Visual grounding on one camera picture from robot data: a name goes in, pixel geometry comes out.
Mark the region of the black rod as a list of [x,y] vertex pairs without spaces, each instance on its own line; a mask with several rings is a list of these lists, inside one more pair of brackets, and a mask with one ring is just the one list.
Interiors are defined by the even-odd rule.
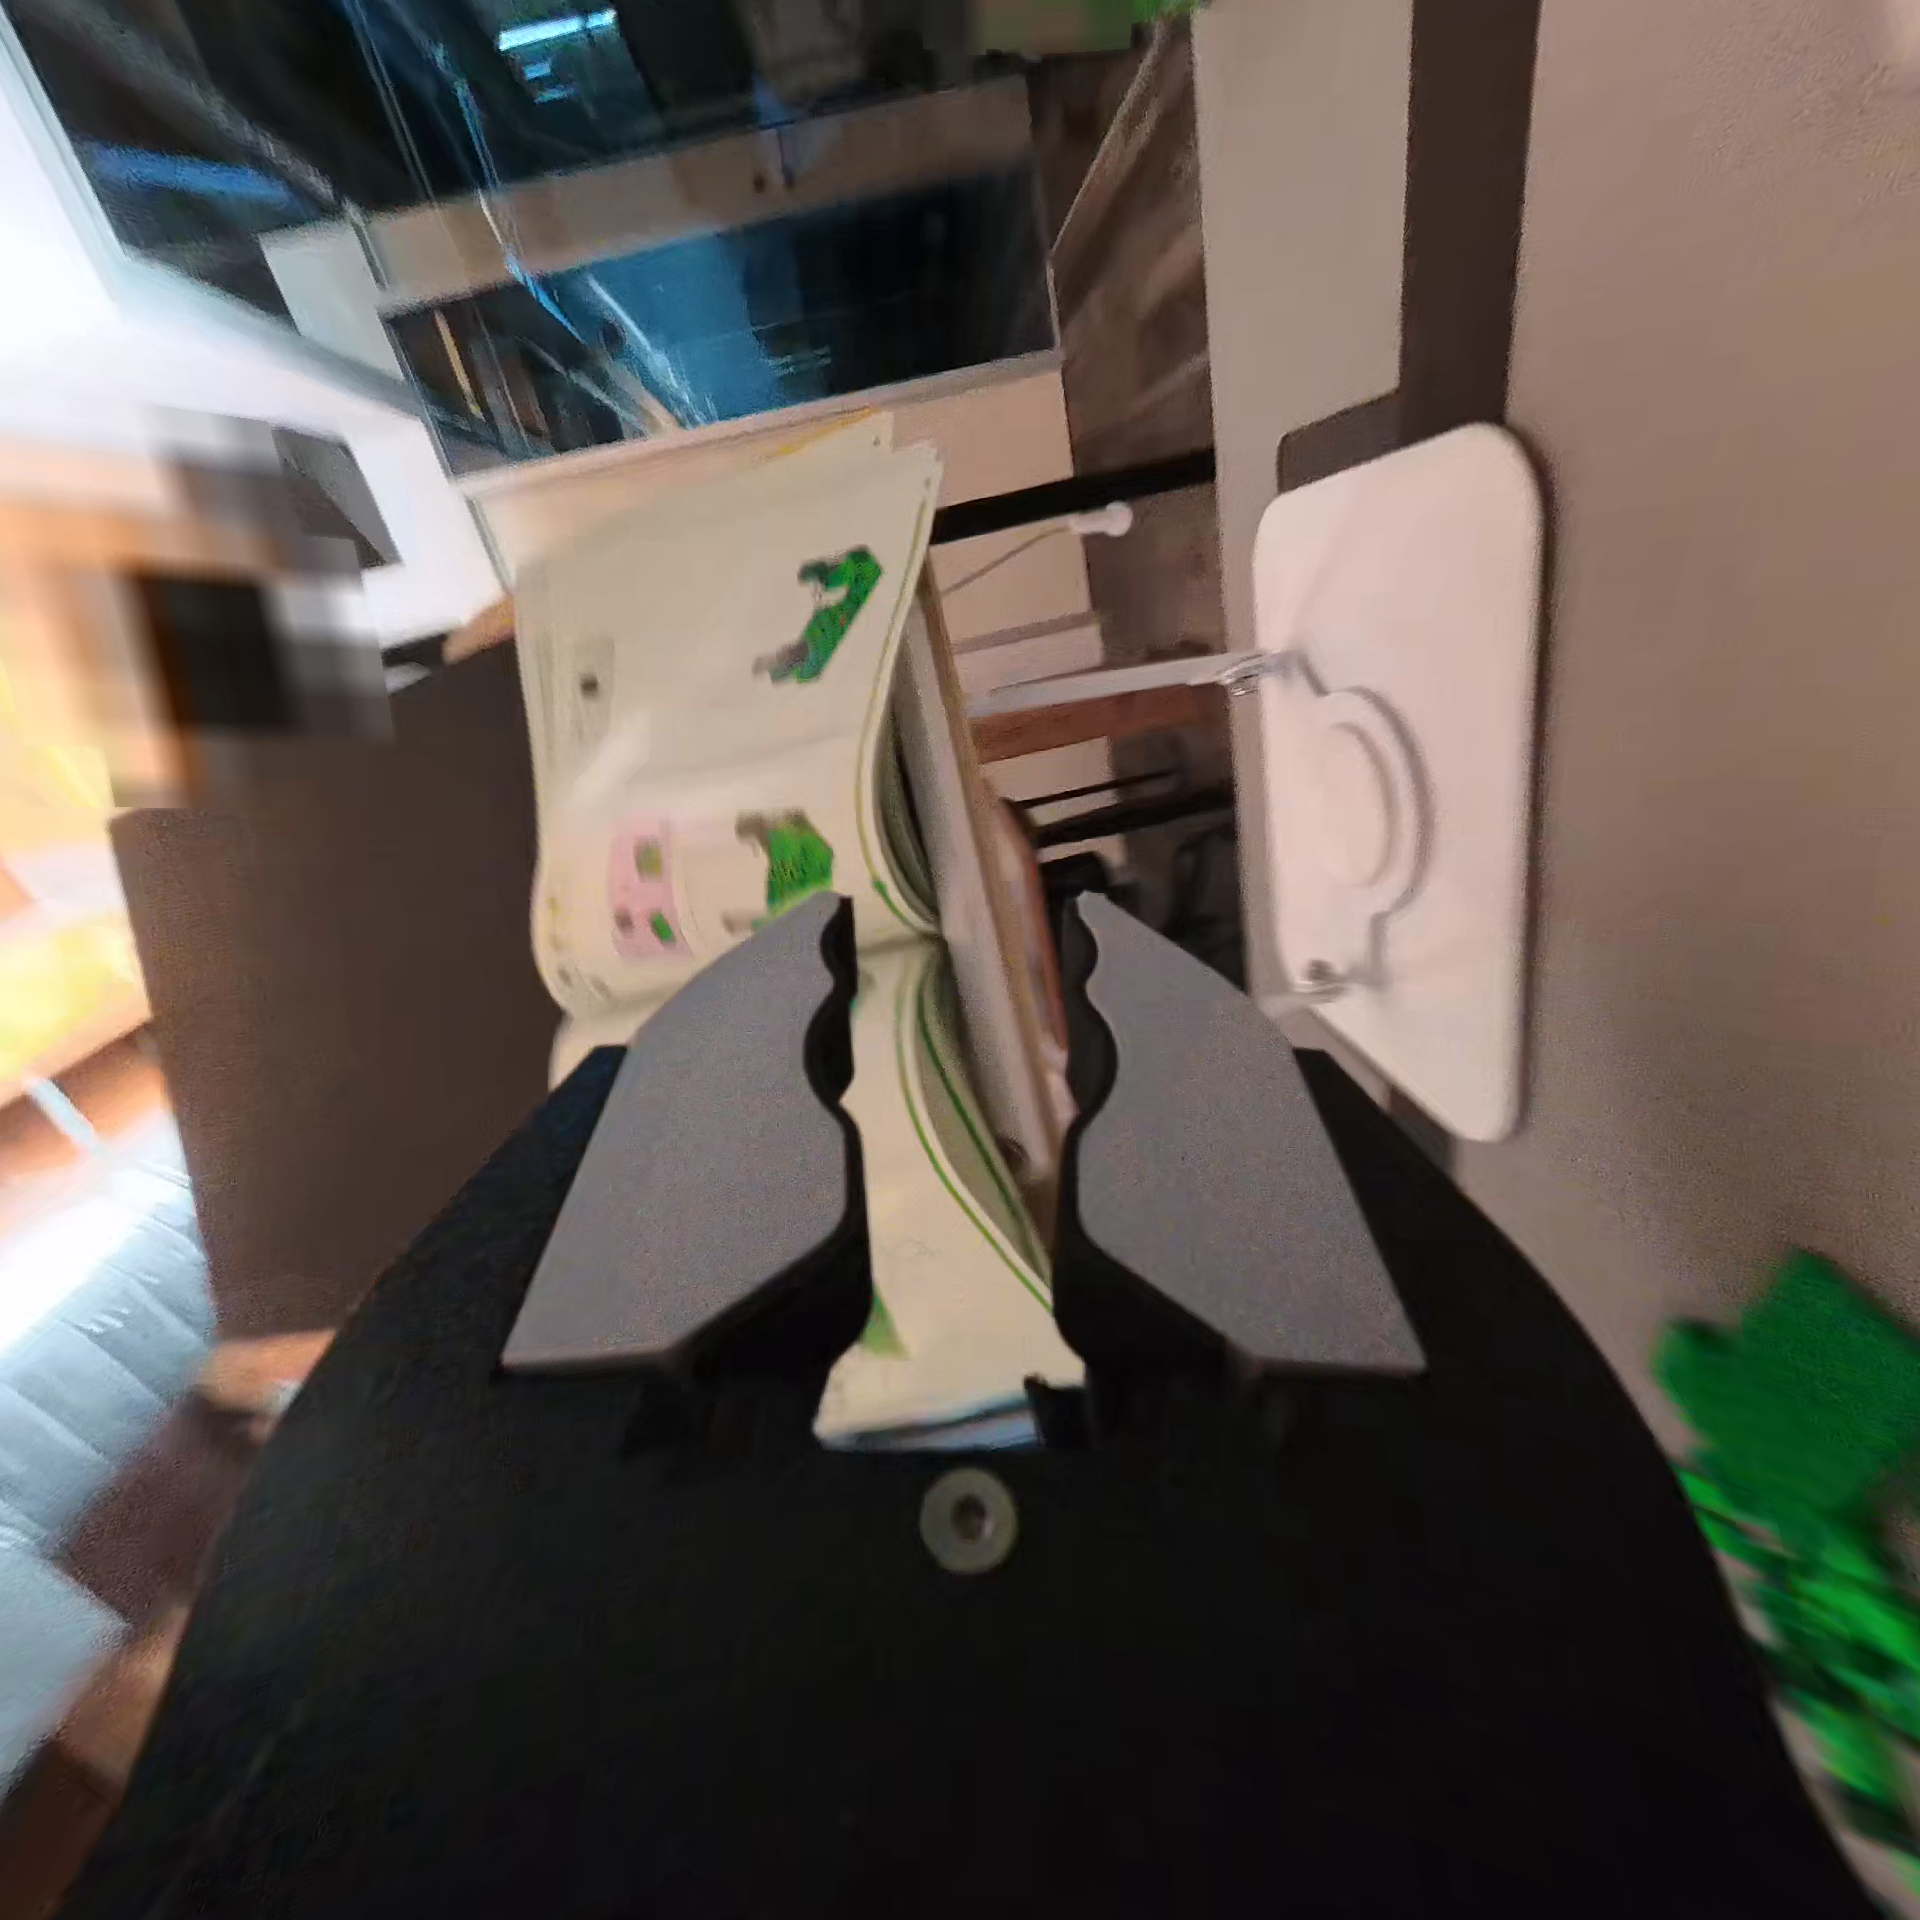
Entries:
[[928,542],[942,546],[996,536],[1109,506],[1133,506],[1139,500],[1201,489],[1213,480],[1213,445],[1105,471],[1076,471],[1035,487],[944,502],[932,513]]

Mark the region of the white plastic tray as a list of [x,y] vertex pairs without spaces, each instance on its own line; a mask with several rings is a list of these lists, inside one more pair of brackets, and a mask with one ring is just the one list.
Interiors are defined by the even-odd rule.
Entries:
[[1531,462],[1464,425],[1263,509],[1233,671],[1267,998],[1484,1145],[1521,1113],[1542,586]]

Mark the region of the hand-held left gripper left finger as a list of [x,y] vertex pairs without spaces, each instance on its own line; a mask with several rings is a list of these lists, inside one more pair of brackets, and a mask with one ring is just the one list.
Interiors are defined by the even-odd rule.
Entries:
[[854,911],[814,894],[632,1033],[497,1362],[679,1360],[849,1225]]

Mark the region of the lego instruction booklet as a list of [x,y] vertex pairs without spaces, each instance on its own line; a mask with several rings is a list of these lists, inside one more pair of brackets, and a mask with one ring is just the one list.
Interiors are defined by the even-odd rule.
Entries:
[[852,906],[875,1304],[815,1418],[841,1448],[1012,1448],[1025,1388],[1080,1380],[1041,1226],[1065,1042],[928,572],[942,489],[934,442],[860,415],[516,581],[550,1087],[766,921]]

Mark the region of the green lego bricks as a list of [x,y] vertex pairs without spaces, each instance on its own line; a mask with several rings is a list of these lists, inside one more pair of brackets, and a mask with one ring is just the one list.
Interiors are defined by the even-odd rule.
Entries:
[[1693,1517],[1841,1828],[1916,1882],[1916,1330],[1792,1253],[1734,1322],[1671,1321],[1653,1373],[1693,1434]]

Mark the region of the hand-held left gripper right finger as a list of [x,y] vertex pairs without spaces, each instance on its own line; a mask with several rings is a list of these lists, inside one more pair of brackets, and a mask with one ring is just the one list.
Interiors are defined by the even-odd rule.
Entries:
[[1414,1378],[1423,1344],[1279,1025],[1112,901],[1072,904],[1076,1104],[1053,1303],[1088,1362],[1177,1322],[1275,1373]]

